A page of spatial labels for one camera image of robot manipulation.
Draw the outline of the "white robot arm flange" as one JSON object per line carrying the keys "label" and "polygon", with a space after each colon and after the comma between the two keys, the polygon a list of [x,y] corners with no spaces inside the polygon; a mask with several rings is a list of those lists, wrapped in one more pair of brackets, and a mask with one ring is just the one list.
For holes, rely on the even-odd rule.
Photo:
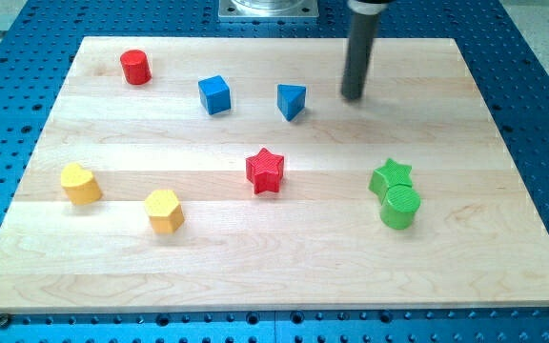
{"label": "white robot arm flange", "polygon": [[362,15],[377,15],[386,10],[393,0],[348,0],[347,5],[354,13]]}

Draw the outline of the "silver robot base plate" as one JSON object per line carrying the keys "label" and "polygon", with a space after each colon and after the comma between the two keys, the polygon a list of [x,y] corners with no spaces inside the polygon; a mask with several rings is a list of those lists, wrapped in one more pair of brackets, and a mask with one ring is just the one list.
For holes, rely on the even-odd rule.
{"label": "silver robot base plate", "polygon": [[249,18],[317,18],[317,0],[219,0],[218,17]]}

